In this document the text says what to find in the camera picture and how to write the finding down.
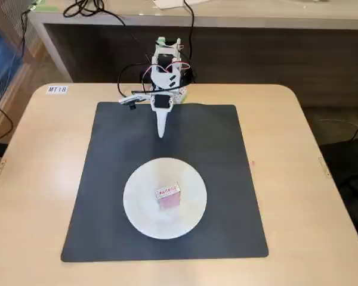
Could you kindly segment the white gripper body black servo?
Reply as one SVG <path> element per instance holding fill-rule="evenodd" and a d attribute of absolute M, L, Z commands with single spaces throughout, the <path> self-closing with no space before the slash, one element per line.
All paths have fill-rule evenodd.
<path fill-rule="evenodd" d="M 150 99 L 150 105 L 154 112 L 170 112 L 174 102 L 170 95 L 154 94 Z"/>

